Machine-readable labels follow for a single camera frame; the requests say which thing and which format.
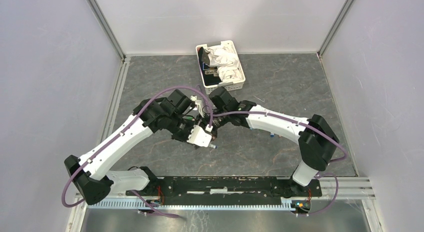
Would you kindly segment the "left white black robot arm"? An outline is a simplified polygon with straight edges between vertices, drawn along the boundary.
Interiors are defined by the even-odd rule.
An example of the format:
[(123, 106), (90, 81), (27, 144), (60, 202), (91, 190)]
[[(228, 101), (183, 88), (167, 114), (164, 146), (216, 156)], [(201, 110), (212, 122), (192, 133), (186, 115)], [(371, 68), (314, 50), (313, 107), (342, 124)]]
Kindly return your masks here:
[(110, 193), (154, 194), (157, 182), (145, 169), (112, 171), (111, 168), (134, 146), (159, 130), (169, 131), (174, 140), (207, 147), (212, 139), (212, 123), (201, 126), (199, 121), (185, 119), (184, 111), (188, 107), (201, 107), (202, 104), (195, 96), (187, 97), (181, 89), (171, 87), (168, 97), (162, 97), (167, 92), (163, 90), (142, 101), (120, 129), (97, 147), (80, 157), (69, 156), (64, 161), (69, 179), (61, 194), (63, 206), (74, 207), (82, 202), (93, 205)]

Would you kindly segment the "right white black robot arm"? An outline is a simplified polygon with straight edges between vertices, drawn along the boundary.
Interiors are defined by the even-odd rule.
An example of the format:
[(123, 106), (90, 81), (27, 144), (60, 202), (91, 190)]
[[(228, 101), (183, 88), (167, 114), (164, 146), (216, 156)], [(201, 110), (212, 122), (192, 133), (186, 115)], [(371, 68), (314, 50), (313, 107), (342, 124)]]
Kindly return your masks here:
[(290, 192), (295, 196), (307, 192), (310, 182), (335, 160), (336, 149), (342, 149), (338, 137), (320, 115), (305, 118), (278, 113), (249, 100), (238, 101), (223, 87), (212, 91), (209, 99), (209, 104), (198, 100), (195, 105), (205, 124), (212, 121), (213, 133), (230, 123), (267, 131), (299, 146), (301, 162), (288, 183)]

